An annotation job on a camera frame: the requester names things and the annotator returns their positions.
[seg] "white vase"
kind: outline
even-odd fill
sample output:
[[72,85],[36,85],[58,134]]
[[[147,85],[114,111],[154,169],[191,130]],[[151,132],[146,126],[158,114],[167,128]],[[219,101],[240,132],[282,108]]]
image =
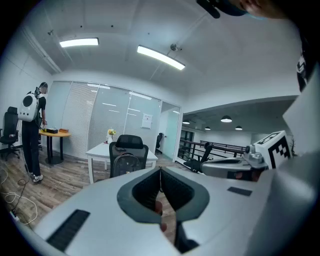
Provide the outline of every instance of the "white vase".
[[112,135],[108,134],[107,137],[108,137],[108,140],[107,140],[108,144],[111,144],[112,143]]

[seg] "round wooden table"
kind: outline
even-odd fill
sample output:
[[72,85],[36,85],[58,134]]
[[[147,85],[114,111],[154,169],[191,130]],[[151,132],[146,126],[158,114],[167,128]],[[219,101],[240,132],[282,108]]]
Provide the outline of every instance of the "round wooden table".
[[[50,133],[50,132],[39,130],[39,134],[46,136],[46,152],[48,157],[45,159],[45,162],[50,165],[61,164],[64,161],[63,139],[64,137],[71,136],[71,133],[61,132],[61,131],[58,131],[58,133]],[[52,153],[52,137],[60,138],[60,157],[54,156]]]

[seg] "black pants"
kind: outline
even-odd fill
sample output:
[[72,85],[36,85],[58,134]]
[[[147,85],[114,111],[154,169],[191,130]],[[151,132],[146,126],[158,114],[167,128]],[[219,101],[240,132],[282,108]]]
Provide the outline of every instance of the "black pants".
[[35,176],[39,176],[41,175],[38,146],[39,127],[36,122],[23,121],[21,135],[23,154],[28,170]]

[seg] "gray backpack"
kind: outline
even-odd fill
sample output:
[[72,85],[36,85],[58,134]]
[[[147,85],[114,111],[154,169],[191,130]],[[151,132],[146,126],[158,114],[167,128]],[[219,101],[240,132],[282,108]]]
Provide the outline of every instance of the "gray backpack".
[[139,159],[131,153],[119,155],[113,163],[113,177],[141,170]]

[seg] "white sneaker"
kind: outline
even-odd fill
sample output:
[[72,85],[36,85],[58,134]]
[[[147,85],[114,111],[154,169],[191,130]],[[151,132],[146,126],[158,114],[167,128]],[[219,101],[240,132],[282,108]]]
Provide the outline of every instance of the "white sneaker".
[[40,175],[40,176],[35,176],[33,175],[34,179],[33,179],[33,182],[35,183],[38,183],[39,181],[42,181],[44,176],[43,175]]

